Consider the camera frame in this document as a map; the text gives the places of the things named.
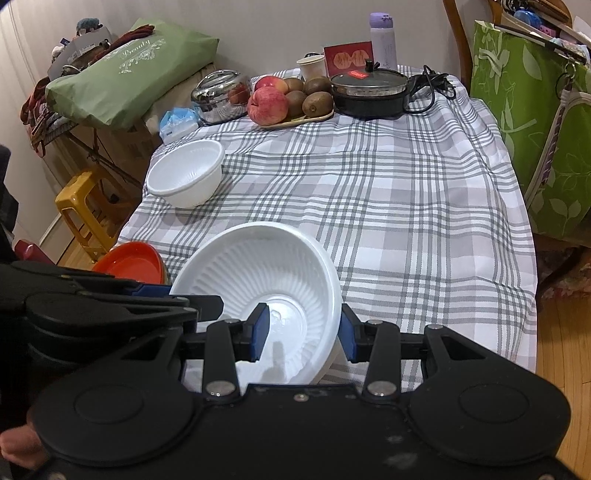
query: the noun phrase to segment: wooden tray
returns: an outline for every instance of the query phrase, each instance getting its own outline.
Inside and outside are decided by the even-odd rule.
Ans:
[[[328,113],[327,115],[317,116],[315,118],[308,118],[306,116],[301,116],[298,118],[294,118],[292,120],[284,120],[281,123],[275,124],[275,125],[267,125],[265,127],[261,125],[261,128],[264,128],[265,130],[276,130],[278,128],[297,127],[298,125],[309,124],[311,122],[323,122],[324,120],[328,120],[329,118],[333,118],[334,115],[335,115],[335,111],[332,110],[332,112]]]

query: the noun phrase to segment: red plate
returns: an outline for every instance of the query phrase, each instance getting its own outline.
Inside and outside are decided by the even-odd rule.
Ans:
[[[114,248],[95,263],[92,270],[142,283],[160,285],[166,282],[160,255],[154,247],[143,242],[130,242]]]

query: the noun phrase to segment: water bottle cap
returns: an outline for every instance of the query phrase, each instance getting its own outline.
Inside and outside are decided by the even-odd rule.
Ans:
[[[369,14],[369,26],[371,28],[394,28],[394,21],[388,14],[374,12]]]

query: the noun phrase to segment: pot handle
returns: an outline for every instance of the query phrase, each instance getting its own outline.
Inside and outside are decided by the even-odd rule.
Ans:
[[[216,70],[215,72],[212,72],[209,75],[205,75],[205,77],[203,77],[201,79],[201,82],[199,82],[197,84],[197,88],[201,88],[202,84],[204,84],[210,80],[215,80],[223,75],[229,75],[229,74],[234,75],[235,77],[240,75],[236,70]]]

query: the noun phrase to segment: plaid tablecloth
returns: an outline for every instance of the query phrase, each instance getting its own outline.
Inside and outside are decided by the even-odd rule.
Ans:
[[[533,369],[536,272],[524,202],[495,119],[453,83],[457,99],[437,94],[429,112],[397,120],[335,115],[267,131],[242,118],[200,128],[159,148],[152,164],[183,142],[218,140],[226,157],[215,195],[175,209],[144,189],[119,242],[156,247],[174,279],[227,228],[288,223],[326,248],[362,320],[415,333],[442,323]],[[361,382],[365,370],[339,358],[323,380]],[[403,386],[420,381],[418,362],[405,362]]]

